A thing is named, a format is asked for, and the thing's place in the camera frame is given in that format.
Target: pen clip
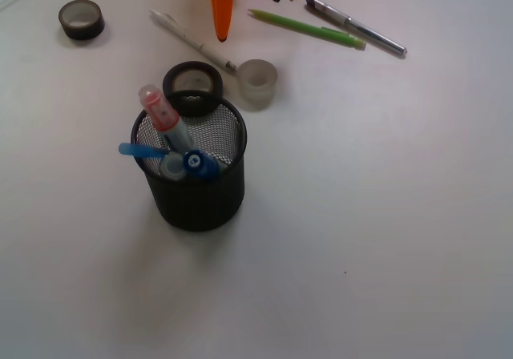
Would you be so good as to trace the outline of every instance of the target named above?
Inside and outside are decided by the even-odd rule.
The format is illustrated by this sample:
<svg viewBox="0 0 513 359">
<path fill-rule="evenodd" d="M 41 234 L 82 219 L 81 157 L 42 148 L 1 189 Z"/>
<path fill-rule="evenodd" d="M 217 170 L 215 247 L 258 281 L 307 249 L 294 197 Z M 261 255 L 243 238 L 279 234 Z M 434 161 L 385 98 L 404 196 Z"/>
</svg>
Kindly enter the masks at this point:
<svg viewBox="0 0 513 359">
<path fill-rule="evenodd" d="M 164 13 L 164 16 L 166 16 L 167 18 L 169 18 L 169 22 L 171 22 L 172 24 L 176 25 L 176 26 L 180 26 L 180 23 L 178 22 L 178 20 L 172 16 L 170 16 L 169 14 L 167 13 Z"/>
</svg>

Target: wire mesh cup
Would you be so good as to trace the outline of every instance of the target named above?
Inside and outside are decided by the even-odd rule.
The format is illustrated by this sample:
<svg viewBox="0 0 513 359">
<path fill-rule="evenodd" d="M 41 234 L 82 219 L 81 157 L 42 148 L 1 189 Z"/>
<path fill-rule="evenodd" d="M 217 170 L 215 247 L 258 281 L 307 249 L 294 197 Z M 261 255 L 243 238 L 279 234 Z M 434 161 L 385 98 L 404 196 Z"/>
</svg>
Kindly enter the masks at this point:
<svg viewBox="0 0 513 359">
<path fill-rule="evenodd" d="M 143 170 L 160 215 L 187 231 L 208 231 L 230 220 L 244 198 L 244 151 L 247 135 L 239 111 L 228 101 L 203 91 L 178 91 L 168 97 L 198 99 L 216 106 L 203 116 L 182 116 L 201 151 L 227 164 L 219 177 L 209 180 L 173 181 L 163 177 L 158 159 L 135 158 Z M 131 142 L 168 148 L 143 111 L 134 123 Z"/>
</svg>

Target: washi tape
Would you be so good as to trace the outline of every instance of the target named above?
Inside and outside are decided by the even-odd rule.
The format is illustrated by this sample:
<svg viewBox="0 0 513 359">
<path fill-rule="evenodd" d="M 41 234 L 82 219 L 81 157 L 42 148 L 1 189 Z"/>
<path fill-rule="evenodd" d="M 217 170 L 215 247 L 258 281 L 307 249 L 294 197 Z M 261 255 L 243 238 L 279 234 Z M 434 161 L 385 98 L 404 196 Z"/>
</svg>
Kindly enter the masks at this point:
<svg viewBox="0 0 513 359">
<path fill-rule="evenodd" d="M 98 5 L 89 0 L 68 2 L 59 11 L 64 33 L 74 40 L 89 40 L 103 32 L 105 21 Z"/>
</svg>

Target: pen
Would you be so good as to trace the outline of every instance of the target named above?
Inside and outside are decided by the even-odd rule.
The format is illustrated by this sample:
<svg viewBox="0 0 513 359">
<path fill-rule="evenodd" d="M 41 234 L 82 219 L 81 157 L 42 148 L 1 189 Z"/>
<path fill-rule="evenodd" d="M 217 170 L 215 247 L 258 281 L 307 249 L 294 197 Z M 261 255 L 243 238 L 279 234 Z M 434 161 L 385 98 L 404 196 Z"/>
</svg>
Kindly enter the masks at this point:
<svg viewBox="0 0 513 359">
<path fill-rule="evenodd" d="M 139 100 L 150 117 L 153 127 L 170 149 L 185 155 L 198 148 L 184 121 L 171 107 L 160 89 L 151 84 L 142 87 L 139 90 Z"/>
<path fill-rule="evenodd" d="M 151 16 L 163 27 L 170 30 L 172 33 L 180 37 L 187 44 L 196 48 L 198 51 L 203 53 L 203 55 L 208 58 L 210 61 L 218 65 L 219 67 L 224 68 L 226 71 L 237 70 L 237 67 L 234 63 L 232 63 L 227 58 L 221 56 L 216 53 L 212 48 L 207 46 L 206 44 L 197 42 L 194 38 L 190 36 L 190 34 L 182 27 L 180 24 L 169 14 L 162 14 L 159 12 L 155 12 L 154 10 L 150 10 Z"/>
<path fill-rule="evenodd" d="M 144 144 L 121 143 L 119 145 L 119 153 L 121 155 L 134 157 L 156 157 L 157 159 L 163 159 L 169 152 L 165 148 L 155 148 Z"/>
<path fill-rule="evenodd" d="M 258 18 L 259 20 L 290 28 L 300 33 L 311 34 L 318 38 L 331 40 L 340 44 L 345 44 L 347 46 L 353 46 L 361 50 L 364 50 L 366 47 L 365 41 L 349 36 L 345 32 L 337 32 L 333 29 L 327 28 L 317 28 L 316 26 L 304 24 L 303 22 L 292 20 L 291 18 L 281 17 L 277 14 L 264 12 L 263 10 L 250 9 L 249 11 L 253 13 L 255 18 Z"/>
<path fill-rule="evenodd" d="M 343 14 L 340 10 L 336 10 L 328 4 L 323 3 L 322 1 L 306 0 L 306 5 L 320 11 L 324 16 L 336 21 L 341 27 L 353 30 L 361 34 L 366 40 L 373 42 L 374 44 L 381 46 L 384 49 L 387 49 L 399 57 L 404 57 L 408 52 L 404 46 L 397 44 L 382 34 L 379 34 L 377 31 L 370 29 L 368 26 L 353 20 L 347 14 Z"/>
</svg>

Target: marker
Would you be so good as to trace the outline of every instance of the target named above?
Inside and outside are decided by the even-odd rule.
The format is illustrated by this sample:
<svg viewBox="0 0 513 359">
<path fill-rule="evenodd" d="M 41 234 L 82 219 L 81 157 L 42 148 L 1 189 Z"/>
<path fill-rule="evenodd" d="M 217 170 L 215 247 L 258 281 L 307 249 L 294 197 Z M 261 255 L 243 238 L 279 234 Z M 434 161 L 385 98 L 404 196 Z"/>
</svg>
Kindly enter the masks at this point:
<svg viewBox="0 0 513 359">
<path fill-rule="evenodd" d="M 184 121 L 171 107 L 160 89 L 155 85 L 142 87 L 139 91 L 139 99 L 150 116 L 153 127 L 173 151 L 185 155 L 198 148 Z"/>
<path fill-rule="evenodd" d="M 121 155 L 142 158 L 156 157 L 158 159 L 162 159 L 169 153 L 169 150 L 165 148 L 154 148 L 149 145 L 132 143 L 121 143 L 118 149 Z"/>
</svg>

